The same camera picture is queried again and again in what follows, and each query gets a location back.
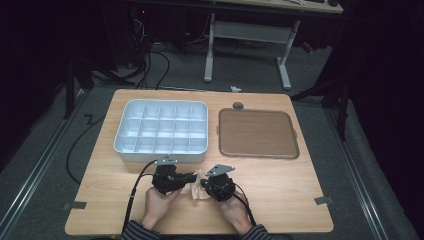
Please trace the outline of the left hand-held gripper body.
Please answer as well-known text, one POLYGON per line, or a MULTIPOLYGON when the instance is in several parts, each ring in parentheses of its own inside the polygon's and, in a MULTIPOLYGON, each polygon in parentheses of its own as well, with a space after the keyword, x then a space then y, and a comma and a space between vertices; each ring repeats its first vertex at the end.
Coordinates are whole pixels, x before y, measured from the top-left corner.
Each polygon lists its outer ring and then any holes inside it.
POLYGON ((174 163, 155 163, 156 170, 153 175, 153 186, 163 195, 184 187, 183 175, 176 172, 174 163))

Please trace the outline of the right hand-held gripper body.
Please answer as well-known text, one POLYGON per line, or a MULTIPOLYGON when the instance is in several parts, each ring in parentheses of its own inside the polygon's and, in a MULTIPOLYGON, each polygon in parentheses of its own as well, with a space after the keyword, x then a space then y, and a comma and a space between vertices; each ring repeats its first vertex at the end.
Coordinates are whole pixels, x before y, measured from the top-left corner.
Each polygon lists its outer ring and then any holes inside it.
POLYGON ((235 192, 235 183, 228 176, 228 172, 234 170, 234 166, 217 164, 205 173, 208 184, 203 187, 211 189, 211 197, 216 201, 226 201, 233 196, 235 192))

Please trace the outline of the beige sock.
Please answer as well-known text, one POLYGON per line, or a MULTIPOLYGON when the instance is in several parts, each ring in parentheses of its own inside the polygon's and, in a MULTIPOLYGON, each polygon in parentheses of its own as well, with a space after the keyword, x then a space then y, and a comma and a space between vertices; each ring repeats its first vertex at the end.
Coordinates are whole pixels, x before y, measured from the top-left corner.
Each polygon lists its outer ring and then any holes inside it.
POLYGON ((206 180, 207 177, 205 176, 205 173, 198 169, 195 172, 196 180, 194 183, 190 184, 190 190, 193 200, 206 200, 210 198, 210 195, 206 192, 204 187, 201 185, 202 180, 206 180))

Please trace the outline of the person's left hand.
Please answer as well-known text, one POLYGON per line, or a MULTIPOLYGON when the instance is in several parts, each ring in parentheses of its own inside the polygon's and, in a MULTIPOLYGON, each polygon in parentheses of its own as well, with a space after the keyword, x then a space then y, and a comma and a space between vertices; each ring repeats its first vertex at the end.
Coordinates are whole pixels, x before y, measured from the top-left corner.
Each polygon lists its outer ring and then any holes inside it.
POLYGON ((167 214, 173 201, 180 195, 181 189, 169 194, 162 194, 151 187, 145 193, 145 210, 141 225, 148 230, 153 230, 156 224, 167 214))

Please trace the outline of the person's right hand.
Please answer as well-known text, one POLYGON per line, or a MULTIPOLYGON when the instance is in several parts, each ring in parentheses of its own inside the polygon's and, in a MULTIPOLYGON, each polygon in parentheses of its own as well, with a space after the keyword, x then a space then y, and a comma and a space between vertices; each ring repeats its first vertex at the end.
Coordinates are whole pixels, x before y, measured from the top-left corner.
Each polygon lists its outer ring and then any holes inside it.
POLYGON ((240 236, 245 235, 253 227, 244 202, 245 198, 240 192, 235 192, 235 195, 226 201, 218 202, 224 219, 234 227, 240 236))

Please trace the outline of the white compartment box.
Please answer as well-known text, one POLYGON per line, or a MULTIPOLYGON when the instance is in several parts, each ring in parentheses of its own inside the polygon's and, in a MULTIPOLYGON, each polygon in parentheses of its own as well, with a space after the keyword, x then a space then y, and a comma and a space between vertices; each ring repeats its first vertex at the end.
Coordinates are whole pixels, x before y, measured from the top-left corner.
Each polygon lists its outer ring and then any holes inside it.
POLYGON ((129 162, 200 163, 208 149, 208 125, 204 102, 133 99, 125 105, 114 150, 129 162))

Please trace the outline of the brown wooden tray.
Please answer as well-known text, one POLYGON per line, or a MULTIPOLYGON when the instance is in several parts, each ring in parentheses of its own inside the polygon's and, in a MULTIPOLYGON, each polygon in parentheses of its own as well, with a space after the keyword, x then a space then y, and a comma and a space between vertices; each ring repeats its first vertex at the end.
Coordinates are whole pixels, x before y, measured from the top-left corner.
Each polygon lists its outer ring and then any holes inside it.
POLYGON ((219 150, 228 157, 296 159, 300 155, 291 117, 283 111, 221 109, 219 150))

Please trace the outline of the black metal stand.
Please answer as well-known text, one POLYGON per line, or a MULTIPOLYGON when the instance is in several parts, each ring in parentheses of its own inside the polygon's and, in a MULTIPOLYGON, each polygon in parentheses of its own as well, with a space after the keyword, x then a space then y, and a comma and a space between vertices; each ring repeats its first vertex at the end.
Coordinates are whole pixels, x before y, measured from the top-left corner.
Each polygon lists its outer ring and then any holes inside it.
POLYGON ((324 109, 336 106, 338 108, 336 130, 339 137, 345 141, 346 119, 348 117, 347 107, 349 99, 349 87, 350 80, 346 76, 332 78, 320 77, 313 87, 291 96, 290 99, 292 101, 299 101, 308 96, 321 95, 321 106, 324 109))
POLYGON ((75 109, 75 81, 78 81, 83 90, 92 90, 94 87, 93 78, 97 75, 92 72, 98 72, 105 77, 106 80, 111 80, 119 84, 129 84, 129 79, 137 76, 140 71, 136 70, 125 76, 119 76, 106 68, 95 64, 93 61, 83 57, 71 57, 66 65, 66 105, 64 118, 68 120, 75 109))

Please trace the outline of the desk with white legs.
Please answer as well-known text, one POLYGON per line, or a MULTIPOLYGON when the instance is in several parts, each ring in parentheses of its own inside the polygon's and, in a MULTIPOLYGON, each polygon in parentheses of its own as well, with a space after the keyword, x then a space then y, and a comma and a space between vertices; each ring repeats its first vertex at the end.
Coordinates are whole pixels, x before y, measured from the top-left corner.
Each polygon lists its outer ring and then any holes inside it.
MULTIPOLYGON (((291 13, 317 13, 340 15, 344 9, 337 0, 211 0, 212 5, 235 4, 236 6, 264 7, 268 10, 287 10, 291 13)), ((276 58, 280 79, 285 90, 291 89, 286 61, 297 35, 300 19, 296 17, 290 27, 274 24, 243 23, 236 20, 217 20, 209 15, 208 51, 205 63, 204 81, 213 79, 214 41, 216 38, 247 40, 255 42, 283 44, 285 50, 276 58)))

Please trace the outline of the metal floor rail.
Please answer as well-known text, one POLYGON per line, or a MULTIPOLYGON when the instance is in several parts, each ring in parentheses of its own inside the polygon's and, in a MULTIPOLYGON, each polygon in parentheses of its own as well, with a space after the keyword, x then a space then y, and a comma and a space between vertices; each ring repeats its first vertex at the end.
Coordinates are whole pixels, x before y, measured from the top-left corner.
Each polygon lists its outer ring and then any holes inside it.
POLYGON ((350 151, 348 143, 343 140, 338 128, 337 120, 334 112, 329 109, 324 109, 324 114, 329 122, 332 132, 335 135, 338 145, 342 151, 344 162, 347 168, 352 187, 355 191, 362 212, 367 220, 368 226, 373 234, 374 240, 389 240, 387 232, 381 222, 380 216, 376 210, 374 201, 372 200, 360 172, 356 166, 353 155, 350 151))
POLYGON ((0 240, 7 239, 13 231, 49 168, 75 112, 89 94, 88 90, 79 90, 75 108, 66 115, 62 112, 65 110, 66 97, 60 93, 55 103, 36 121, 9 165, 0 174, 0 240))

